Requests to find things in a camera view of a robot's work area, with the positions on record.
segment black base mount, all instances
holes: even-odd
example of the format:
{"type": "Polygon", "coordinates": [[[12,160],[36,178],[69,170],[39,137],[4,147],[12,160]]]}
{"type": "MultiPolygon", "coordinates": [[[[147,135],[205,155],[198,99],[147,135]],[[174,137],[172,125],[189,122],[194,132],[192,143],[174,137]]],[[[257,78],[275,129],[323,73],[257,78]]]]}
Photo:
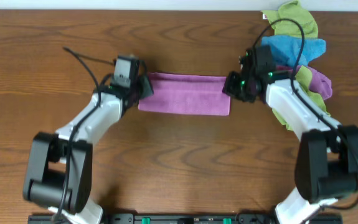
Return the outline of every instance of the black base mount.
{"type": "MultiPolygon", "coordinates": [[[[28,224],[52,224],[51,215],[31,215],[28,224]]],[[[318,215],[309,224],[342,224],[340,215],[318,215]]],[[[107,215],[100,224],[278,224],[273,215],[239,213],[237,215],[107,215]]]]}

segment purple towel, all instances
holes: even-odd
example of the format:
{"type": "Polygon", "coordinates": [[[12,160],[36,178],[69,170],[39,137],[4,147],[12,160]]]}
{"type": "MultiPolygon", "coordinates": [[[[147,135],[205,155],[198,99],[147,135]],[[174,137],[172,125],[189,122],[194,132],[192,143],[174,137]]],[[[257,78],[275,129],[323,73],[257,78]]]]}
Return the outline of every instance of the purple towel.
{"type": "MultiPolygon", "coordinates": [[[[298,65],[296,67],[296,72],[299,71],[301,66],[305,66],[305,65],[298,65]]],[[[331,80],[329,78],[327,78],[327,76],[325,76],[322,73],[320,73],[319,71],[315,70],[314,68],[311,68],[309,66],[305,66],[305,67],[308,68],[313,75],[311,82],[310,82],[309,90],[314,93],[319,93],[321,95],[321,97],[323,98],[323,100],[326,100],[326,99],[332,97],[331,80]]],[[[277,65],[277,69],[292,71],[292,69],[290,67],[282,66],[282,65],[277,65]]]]}
{"type": "Polygon", "coordinates": [[[154,95],[139,102],[139,110],[175,114],[226,116],[230,97],[223,94],[225,77],[149,73],[154,95]]]}

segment green cloth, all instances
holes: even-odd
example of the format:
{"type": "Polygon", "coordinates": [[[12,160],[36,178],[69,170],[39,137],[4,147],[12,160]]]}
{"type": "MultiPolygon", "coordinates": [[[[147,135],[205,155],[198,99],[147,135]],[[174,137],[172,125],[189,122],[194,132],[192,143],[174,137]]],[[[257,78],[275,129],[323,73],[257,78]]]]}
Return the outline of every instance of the green cloth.
{"type": "MultiPolygon", "coordinates": [[[[310,86],[312,77],[313,77],[313,74],[311,73],[311,70],[306,68],[305,66],[302,66],[299,69],[299,71],[297,72],[295,79],[296,79],[296,81],[299,82],[302,90],[310,97],[310,99],[320,109],[322,109],[325,113],[327,113],[329,115],[329,113],[327,112],[326,105],[325,105],[324,100],[321,97],[321,95],[319,93],[313,93],[312,91],[309,90],[309,86],[310,86]]],[[[273,109],[273,113],[277,117],[278,121],[282,125],[285,125],[287,130],[293,131],[292,127],[284,120],[283,117],[281,117],[281,115],[276,110],[273,109]]]]}
{"type": "MultiPolygon", "coordinates": [[[[317,38],[318,27],[313,16],[309,11],[303,9],[298,0],[287,2],[280,6],[278,11],[263,10],[262,13],[266,14],[269,23],[277,19],[287,18],[299,22],[304,31],[304,38],[317,38]]],[[[281,21],[274,24],[273,29],[275,35],[290,35],[292,37],[301,37],[301,32],[296,24],[289,21],[281,21]]]]}

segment green connector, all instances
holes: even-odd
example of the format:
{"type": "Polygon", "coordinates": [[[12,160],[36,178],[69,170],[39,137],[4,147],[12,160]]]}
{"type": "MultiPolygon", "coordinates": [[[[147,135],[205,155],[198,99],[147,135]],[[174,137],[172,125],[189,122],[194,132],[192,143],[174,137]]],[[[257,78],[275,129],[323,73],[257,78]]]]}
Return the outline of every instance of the green connector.
{"type": "Polygon", "coordinates": [[[149,224],[149,223],[151,223],[151,219],[150,219],[150,218],[143,218],[143,219],[141,220],[141,224],[149,224]]]}
{"type": "Polygon", "coordinates": [[[231,218],[224,218],[223,224],[231,224],[231,218]]]}

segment stack of cloths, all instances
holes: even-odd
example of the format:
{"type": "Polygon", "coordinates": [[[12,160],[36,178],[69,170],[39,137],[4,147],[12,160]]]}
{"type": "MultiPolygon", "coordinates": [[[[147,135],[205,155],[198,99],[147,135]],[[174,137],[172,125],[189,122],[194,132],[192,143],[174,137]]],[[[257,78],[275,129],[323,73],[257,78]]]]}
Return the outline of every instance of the stack of cloths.
{"type": "MultiPolygon", "coordinates": [[[[277,19],[287,18],[298,22],[304,32],[304,47],[296,67],[295,79],[301,85],[303,91],[318,105],[324,112],[329,114],[324,100],[332,96],[331,81],[317,70],[308,67],[310,61],[320,57],[326,51],[326,42],[318,37],[318,26],[309,11],[303,9],[298,0],[291,1],[280,6],[278,11],[264,10],[269,22],[277,19]]],[[[275,35],[264,37],[262,45],[269,45],[274,61],[278,69],[290,70],[295,65],[301,46],[301,33],[296,24],[290,21],[281,21],[272,25],[275,35]]],[[[285,125],[288,130],[292,128],[288,123],[273,110],[278,121],[285,125]]]]}

